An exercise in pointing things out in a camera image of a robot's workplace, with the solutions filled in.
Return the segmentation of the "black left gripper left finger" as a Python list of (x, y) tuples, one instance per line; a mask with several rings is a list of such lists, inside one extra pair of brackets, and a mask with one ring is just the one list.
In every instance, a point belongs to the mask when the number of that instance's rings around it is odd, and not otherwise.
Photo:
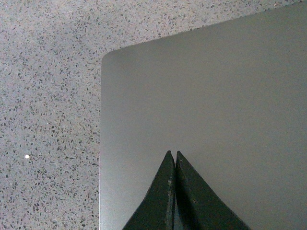
[(172, 230), (176, 206), (176, 168), (168, 151), (140, 205), (125, 230)]

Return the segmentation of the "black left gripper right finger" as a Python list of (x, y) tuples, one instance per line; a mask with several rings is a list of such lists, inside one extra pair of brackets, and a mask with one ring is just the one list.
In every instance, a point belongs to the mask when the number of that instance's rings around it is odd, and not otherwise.
[(180, 220), (187, 230), (249, 229), (180, 151), (176, 158), (176, 199)]

